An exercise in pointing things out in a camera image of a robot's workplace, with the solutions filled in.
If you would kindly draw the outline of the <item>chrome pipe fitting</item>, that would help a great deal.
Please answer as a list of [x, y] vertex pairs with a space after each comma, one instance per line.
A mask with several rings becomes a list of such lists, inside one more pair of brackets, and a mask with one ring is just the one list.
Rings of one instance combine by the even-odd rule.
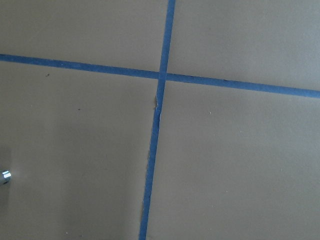
[[3, 170], [0, 172], [0, 185], [7, 184], [12, 178], [12, 174], [9, 170]]

